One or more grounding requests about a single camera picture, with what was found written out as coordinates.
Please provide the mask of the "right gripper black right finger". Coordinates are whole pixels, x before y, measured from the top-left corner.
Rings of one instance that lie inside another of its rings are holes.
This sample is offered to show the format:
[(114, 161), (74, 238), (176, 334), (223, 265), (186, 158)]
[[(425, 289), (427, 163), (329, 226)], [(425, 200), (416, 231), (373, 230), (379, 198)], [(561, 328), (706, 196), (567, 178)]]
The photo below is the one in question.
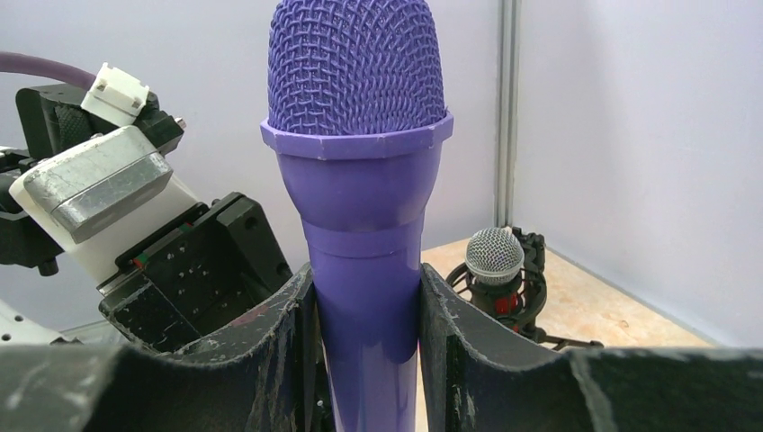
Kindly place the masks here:
[(503, 327), (421, 267), (420, 357), (432, 431), (759, 431), (762, 353), (589, 348)]

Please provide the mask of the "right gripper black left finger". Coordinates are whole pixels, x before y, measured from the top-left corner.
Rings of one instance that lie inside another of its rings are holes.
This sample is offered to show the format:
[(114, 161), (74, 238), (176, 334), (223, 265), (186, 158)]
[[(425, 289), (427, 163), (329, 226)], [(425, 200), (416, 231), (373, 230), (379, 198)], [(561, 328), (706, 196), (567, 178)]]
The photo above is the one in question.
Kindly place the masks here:
[(317, 317), (303, 266), (227, 326), (169, 354), (134, 345), (4, 347), (4, 431), (308, 431)]

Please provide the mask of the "shock mount tripod stand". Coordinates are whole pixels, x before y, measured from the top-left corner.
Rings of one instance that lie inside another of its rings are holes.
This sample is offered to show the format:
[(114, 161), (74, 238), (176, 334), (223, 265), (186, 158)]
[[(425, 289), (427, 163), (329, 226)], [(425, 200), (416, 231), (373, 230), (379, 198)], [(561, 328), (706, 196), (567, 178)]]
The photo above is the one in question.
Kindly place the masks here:
[[(507, 325), (498, 323), (539, 345), (550, 344), (553, 351), (561, 351), (568, 347), (602, 347), (604, 344), (596, 340), (584, 341), (550, 335), (536, 324), (537, 317), (543, 311), (548, 297), (548, 286), (544, 276), (545, 238), (538, 233), (523, 232), (517, 227), (501, 229), (511, 231), (519, 239), (525, 251), (525, 261), (520, 271), (522, 283), (518, 290), (519, 306), (513, 313), (513, 319), (518, 325), (518, 330), (512, 330)], [(463, 262), (455, 267), (445, 280), (456, 293), (468, 292), (471, 294), (469, 283), (472, 279), (465, 264), (465, 254)]]

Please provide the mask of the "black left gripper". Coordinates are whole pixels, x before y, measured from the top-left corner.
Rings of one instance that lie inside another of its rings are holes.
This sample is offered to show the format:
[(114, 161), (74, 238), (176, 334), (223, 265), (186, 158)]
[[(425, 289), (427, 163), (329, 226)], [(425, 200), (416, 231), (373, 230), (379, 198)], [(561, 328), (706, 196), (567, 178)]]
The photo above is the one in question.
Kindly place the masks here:
[[(25, 87), (15, 104), (26, 148), (1, 152), (1, 261), (58, 271), (67, 253), (10, 194), (11, 184), (42, 160), (125, 126), (135, 126), (165, 157), (184, 135), (180, 119), (153, 94), (137, 118), (116, 126), (82, 107), (73, 85)], [(262, 206), (233, 192), (199, 201), (116, 260), (96, 283), (99, 311), (127, 339), (171, 352), (227, 325), (277, 291), (291, 276)]]

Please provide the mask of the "purple toy microphone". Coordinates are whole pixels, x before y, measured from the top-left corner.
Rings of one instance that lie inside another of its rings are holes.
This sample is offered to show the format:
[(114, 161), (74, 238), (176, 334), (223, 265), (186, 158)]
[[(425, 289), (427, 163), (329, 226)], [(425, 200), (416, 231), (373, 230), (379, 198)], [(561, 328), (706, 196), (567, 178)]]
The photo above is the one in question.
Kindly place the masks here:
[(424, 1), (282, 1), (261, 125), (308, 244), (336, 427), (411, 431), (421, 239), (453, 116)]

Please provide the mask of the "red glitter microphone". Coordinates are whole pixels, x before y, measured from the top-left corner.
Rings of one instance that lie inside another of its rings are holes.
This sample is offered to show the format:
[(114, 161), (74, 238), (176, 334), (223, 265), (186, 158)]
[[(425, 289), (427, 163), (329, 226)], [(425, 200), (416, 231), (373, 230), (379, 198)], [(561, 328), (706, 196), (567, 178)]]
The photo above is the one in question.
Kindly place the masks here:
[(524, 261), (519, 239), (511, 231), (495, 227), (476, 232), (465, 252), (472, 279), (471, 303), (512, 330), (518, 330), (513, 313), (519, 306)]

